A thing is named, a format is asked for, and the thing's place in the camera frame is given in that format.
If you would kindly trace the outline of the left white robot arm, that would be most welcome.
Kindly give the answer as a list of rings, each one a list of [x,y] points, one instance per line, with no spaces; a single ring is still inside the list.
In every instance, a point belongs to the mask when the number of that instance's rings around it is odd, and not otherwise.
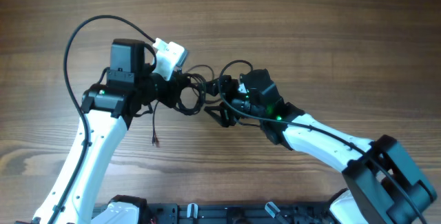
[[[189,85],[176,71],[186,57],[187,50],[172,41],[113,41],[107,80],[84,92],[74,143],[33,223],[91,222],[106,169],[132,119],[153,101],[174,107]]]

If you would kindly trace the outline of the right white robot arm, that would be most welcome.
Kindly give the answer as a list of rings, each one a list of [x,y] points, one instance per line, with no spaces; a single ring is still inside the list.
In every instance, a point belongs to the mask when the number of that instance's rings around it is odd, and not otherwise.
[[[275,145],[309,154],[342,174],[347,187],[328,210],[339,223],[412,223],[437,193],[399,141],[383,135],[359,138],[315,120],[284,101],[267,70],[251,70],[238,79],[221,75],[206,83],[220,105],[206,107],[223,127],[241,118],[256,119]]]

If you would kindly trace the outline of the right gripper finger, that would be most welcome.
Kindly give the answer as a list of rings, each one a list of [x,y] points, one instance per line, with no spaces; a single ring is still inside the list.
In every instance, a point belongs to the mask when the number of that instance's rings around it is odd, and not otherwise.
[[[220,106],[206,106],[204,111],[209,114],[221,127],[229,127],[227,110]]]
[[[211,81],[207,81],[205,84],[206,93],[211,96],[218,96],[220,91],[220,83],[219,79],[213,79]]]

